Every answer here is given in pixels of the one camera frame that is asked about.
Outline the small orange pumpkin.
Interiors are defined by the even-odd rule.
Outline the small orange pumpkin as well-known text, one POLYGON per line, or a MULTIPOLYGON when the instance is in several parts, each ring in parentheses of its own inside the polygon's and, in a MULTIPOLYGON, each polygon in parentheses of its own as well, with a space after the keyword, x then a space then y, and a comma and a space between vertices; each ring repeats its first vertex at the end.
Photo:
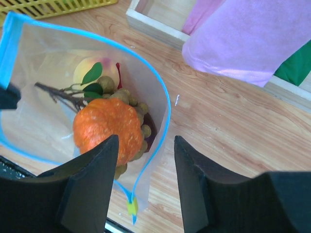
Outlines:
POLYGON ((73 139, 81 154, 113 134, 119 137, 117 166, 122 166, 141 149, 143 136, 135 109, 120 99, 95 99, 74 118, 73 139))

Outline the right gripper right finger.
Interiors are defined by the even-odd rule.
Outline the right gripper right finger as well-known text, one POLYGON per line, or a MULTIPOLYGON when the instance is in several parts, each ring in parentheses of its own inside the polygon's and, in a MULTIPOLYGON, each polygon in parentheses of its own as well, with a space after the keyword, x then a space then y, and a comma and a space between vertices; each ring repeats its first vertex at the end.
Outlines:
POLYGON ((310 172, 267 171, 248 178, 181 136, 174 139, 174 159, 185 232, 310 232, 310 172))

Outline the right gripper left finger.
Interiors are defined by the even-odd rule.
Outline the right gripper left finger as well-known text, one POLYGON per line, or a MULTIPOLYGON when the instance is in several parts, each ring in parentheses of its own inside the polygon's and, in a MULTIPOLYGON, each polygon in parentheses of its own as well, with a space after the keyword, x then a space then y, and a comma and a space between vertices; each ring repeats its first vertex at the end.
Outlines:
POLYGON ((119 139, 38 176, 0 176, 3 233, 102 233, 114 180, 119 139))

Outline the peach coloured fruit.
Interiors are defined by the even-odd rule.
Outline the peach coloured fruit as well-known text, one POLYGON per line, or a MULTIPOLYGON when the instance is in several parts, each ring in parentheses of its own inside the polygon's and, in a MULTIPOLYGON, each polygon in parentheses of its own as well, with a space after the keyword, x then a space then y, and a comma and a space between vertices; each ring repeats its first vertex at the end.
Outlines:
POLYGON ((78 88, 82 89, 87 84, 95 83, 101 76, 110 77, 117 88, 120 83, 117 63, 106 57, 88 57, 84 58, 75 68, 73 83, 78 83, 78 88))

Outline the clear zip top bag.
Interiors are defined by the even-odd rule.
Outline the clear zip top bag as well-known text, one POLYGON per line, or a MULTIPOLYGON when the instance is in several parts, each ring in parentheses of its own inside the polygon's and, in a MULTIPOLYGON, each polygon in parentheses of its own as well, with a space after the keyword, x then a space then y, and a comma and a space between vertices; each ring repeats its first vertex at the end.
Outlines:
POLYGON ((9 12, 0 41, 0 85, 14 84, 21 92, 15 111, 0 114, 0 142, 23 157, 59 166, 80 155, 73 141, 76 110, 67 100, 54 101, 36 82, 62 89, 84 59, 110 58, 120 64, 122 87, 148 105, 157 135, 148 152, 129 162, 114 181, 128 199, 133 220, 148 205, 151 173, 157 166, 168 131, 171 105, 157 71, 127 47, 83 30, 45 23, 9 12))

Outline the brown longan bunch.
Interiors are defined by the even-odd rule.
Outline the brown longan bunch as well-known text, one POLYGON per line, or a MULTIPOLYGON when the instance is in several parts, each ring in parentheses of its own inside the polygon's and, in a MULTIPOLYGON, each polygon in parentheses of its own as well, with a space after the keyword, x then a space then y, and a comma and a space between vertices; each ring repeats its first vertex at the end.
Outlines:
POLYGON ((148 105, 138 102, 131 93, 109 76, 103 76, 103 65, 96 62, 75 84, 56 89, 36 82, 35 86, 49 93, 54 100, 68 100, 77 114, 73 120, 73 141, 80 153, 95 148, 111 135, 119 139, 119 152, 114 178, 127 170, 129 162, 138 160, 150 148, 148 138, 154 132, 145 122, 148 105))

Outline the red chili pepper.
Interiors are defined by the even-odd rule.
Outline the red chili pepper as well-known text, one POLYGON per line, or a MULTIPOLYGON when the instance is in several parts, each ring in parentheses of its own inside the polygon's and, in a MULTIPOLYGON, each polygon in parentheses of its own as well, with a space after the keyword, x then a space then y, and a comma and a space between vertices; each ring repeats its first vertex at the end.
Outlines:
POLYGON ((121 83, 121 70, 120 70, 120 64, 119 64, 119 63, 116 63, 116 67, 117 67, 118 74, 119 74, 119 84, 118 84, 117 89, 121 89, 121 88, 122 88, 122 83, 121 83))

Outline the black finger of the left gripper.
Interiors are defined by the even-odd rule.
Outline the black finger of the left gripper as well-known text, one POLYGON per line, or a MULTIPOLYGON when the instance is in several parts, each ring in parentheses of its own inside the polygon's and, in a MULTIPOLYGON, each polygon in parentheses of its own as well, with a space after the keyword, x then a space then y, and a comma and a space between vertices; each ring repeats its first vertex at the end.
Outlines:
POLYGON ((0 109, 16 110, 17 104, 21 100, 20 89, 9 83, 6 88, 0 87, 0 109))

